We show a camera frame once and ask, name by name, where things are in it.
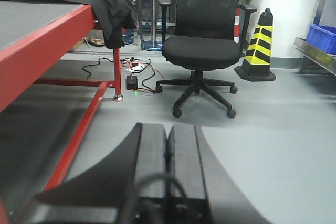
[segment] office chair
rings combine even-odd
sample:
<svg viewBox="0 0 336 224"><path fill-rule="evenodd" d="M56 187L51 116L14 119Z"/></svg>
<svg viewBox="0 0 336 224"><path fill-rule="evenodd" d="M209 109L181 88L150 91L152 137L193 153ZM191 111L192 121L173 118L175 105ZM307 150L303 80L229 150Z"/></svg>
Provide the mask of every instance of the office chair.
<svg viewBox="0 0 336 224"><path fill-rule="evenodd" d="M163 84L188 85L175 102L173 115L182 115L180 106L193 93L202 89L227 107L227 116L234 118L236 111L232 105L211 86L230 86L230 92L238 89L234 82L203 78L204 71L227 68L238 62L243 47L233 41L234 22L239 0L176 0L176 25L174 35L165 41L167 3L161 3L163 13L162 55L172 64L191 70L188 79L160 80L156 82L156 92L162 92ZM257 9L250 5L245 10L244 28L240 41L245 41L247 26L252 12Z"/></svg>

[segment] epoxy floor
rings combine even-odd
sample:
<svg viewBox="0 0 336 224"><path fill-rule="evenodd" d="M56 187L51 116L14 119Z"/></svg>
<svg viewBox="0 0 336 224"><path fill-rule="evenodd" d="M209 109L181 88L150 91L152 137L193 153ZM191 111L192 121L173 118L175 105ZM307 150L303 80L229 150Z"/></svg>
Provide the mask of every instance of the epoxy floor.
<svg viewBox="0 0 336 224"><path fill-rule="evenodd" d="M109 57L108 49L94 50ZM135 45L121 49L121 58L131 56L150 58L167 79L190 74L160 52ZM97 59L82 45L45 76L85 78L81 68ZM114 102L114 90L108 90L67 179L110 153L137 122L163 124L167 134L176 123L198 124L223 167L272 223L336 223L336 77L272 69L274 82L248 82L233 68L205 77L236 83L237 94L217 88L236 110L234 119L203 93L192 95L175 118L172 106L184 87L164 86L160 94L124 89L122 102ZM90 67L93 79L111 77L111 69L108 62ZM138 80L151 74L146 70ZM157 73L146 84L155 88L159 79ZM94 88L31 86L0 114L0 197L11 219L43 189L94 93Z"/></svg>

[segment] blue box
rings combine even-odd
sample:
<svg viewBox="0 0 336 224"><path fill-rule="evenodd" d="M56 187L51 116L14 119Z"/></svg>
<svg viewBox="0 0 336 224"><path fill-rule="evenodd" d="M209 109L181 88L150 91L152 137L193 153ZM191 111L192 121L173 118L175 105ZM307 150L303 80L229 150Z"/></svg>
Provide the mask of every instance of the blue box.
<svg viewBox="0 0 336 224"><path fill-rule="evenodd" d="M309 25L306 42L328 54L336 55L336 27Z"/></svg>

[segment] mesh backrest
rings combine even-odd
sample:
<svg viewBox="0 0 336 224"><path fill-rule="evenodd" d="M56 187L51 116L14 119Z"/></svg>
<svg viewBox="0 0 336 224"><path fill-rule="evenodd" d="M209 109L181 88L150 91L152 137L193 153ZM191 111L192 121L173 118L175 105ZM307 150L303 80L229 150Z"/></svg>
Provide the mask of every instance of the mesh backrest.
<svg viewBox="0 0 336 224"><path fill-rule="evenodd" d="M175 34L233 39L239 0L177 0Z"/></svg>

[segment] red object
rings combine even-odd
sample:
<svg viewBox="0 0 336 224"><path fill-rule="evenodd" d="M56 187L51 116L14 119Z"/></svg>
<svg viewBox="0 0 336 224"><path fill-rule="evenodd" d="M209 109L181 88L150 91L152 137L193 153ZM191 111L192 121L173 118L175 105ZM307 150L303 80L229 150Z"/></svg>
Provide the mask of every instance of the red object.
<svg viewBox="0 0 336 224"><path fill-rule="evenodd" d="M5 208L0 200L0 223L1 224L9 224Z"/></svg>
<svg viewBox="0 0 336 224"><path fill-rule="evenodd" d="M91 31L94 20L91 6L80 6L0 50L0 111Z"/></svg>
<svg viewBox="0 0 336 224"><path fill-rule="evenodd" d="M83 5L0 50L0 111L33 83L98 87L46 190L63 181L106 89L114 87L115 94L121 94L119 48L113 50L114 80L38 79L75 43L97 26L95 20L91 6Z"/></svg>
<svg viewBox="0 0 336 224"><path fill-rule="evenodd" d="M96 92L96 95L93 97L92 102L90 103L87 111L85 112L82 120L80 121L75 134L73 135L70 143L63 152L61 159L59 160L48 184L45 187L45 190L52 189L59 184L61 184L65 178L65 175L77 153L79 145L92 121L94 114L104 96L104 93L108 87L107 82L102 82Z"/></svg>
<svg viewBox="0 0 336 224"><path fill-rule="evenodd" d="M239 29L240 29L240 7L237 7L236 17L235 17L235 28L234 28L234 41L239 43Z"/></svg>

